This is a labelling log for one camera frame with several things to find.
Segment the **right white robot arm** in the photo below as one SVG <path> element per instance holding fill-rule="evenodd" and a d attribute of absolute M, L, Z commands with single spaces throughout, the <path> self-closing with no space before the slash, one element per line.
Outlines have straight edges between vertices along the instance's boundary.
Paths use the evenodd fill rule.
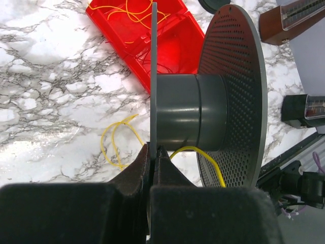
<path fill-rule="evenodd" d="M 272 193 L 276 212 L 292 214 L 291 207 L 324 208 L 324 174 L 302 171 L 301 162 L 294 161 L 280 171 Z"/>

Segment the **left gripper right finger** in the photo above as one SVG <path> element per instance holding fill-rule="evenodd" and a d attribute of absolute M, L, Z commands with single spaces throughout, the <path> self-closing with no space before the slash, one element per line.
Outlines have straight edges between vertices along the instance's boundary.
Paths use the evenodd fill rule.
<path fill-rule="evenodd" d="M 196 187 L 157 149 L 151 243 L 283 243 L 274 205 L 256 188 Z"/>

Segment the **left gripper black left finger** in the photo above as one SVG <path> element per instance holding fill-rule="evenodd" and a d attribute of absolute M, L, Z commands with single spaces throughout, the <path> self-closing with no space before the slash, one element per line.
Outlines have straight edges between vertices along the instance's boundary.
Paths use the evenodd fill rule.
<path fill-rule="evenodd" d="M 1 243 L 145 243 L 150 152 L 109 182 L 1 187 Z"/>

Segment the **grey cable spool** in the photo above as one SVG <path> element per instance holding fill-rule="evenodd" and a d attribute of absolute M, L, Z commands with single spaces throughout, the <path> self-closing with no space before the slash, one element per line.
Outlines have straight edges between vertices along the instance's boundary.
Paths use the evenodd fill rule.
<path fill-rule="evenodd" d="M 195 74 L 157 72 L 157 30 L 152 32 L 150 157 L 158 149 L 204 152 L 204 186 L 219 186 L 212 158 L 229 187 L 254 187 L 267 133 L 268 89 L 261 42 L 249 14 L 222 6 L 205 34 Z"/>

